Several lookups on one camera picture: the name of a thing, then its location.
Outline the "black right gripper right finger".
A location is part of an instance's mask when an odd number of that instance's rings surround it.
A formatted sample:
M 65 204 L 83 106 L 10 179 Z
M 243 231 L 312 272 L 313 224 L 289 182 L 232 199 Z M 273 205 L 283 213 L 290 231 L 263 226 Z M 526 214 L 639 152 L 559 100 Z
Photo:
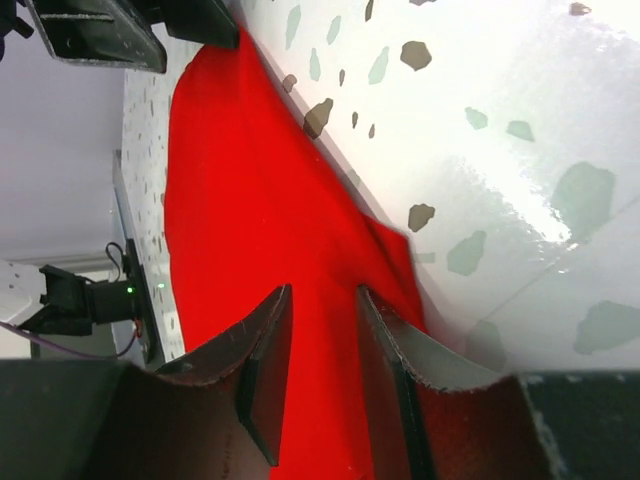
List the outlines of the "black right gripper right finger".
M 480 366 L 369 288 L 357 338 L 378 479 L 635 479 L 636 371 Z

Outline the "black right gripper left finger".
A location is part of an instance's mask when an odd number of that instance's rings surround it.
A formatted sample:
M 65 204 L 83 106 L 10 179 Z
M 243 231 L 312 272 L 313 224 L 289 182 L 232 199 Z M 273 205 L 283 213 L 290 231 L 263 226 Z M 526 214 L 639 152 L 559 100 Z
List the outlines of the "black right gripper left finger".
M 5 479 L 265 479 L 278 464 L 292 289 L 150 372 L 121 360 L 5 360 Z

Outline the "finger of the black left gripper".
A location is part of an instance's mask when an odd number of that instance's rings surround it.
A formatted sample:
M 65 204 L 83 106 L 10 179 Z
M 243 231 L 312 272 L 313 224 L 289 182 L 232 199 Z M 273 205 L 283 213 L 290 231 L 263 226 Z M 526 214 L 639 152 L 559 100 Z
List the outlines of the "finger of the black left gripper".
M 26 8 L 58 61 L 166 72 L 166 50 L 132 1 L 28 1 Z
M 169 36 L 225 49 L 239 46 L 239 26 L 220 0 L 151 0 L 144 17 L 163 23 Z

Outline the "red t shirt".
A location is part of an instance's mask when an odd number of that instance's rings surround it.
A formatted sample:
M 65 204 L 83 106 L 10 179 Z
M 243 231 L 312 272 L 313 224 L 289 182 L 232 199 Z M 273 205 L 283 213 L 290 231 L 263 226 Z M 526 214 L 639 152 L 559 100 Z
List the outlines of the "red t shirt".
M 370 479 L 357 352 L 366 285 L 424 324 L 407 238 L 365 214 L 298 126 L 254 43 L 205 46 L 172 96 L 165 239 L 187 350 L 293 290 L 275 479 Z

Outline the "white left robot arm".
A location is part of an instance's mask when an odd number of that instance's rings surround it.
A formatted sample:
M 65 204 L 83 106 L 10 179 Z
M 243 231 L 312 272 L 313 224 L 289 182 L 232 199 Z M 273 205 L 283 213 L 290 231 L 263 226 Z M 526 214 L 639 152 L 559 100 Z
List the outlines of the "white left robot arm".
M 79 66 L 129 68 L 163 74 L 167 53 L 152 31 L 165 25 L 177 39 L 235 49 L 239 27 L 222 1 L 4 1 L 1 35 L 39 34 L 49 54 Z M 38 309 L 4 327 L 22 334 L 85 336 L 94 326 L 150 318 L 149 288 L 133 241 L 119 250 L 113 281 L 92 281 L 52 265 Z

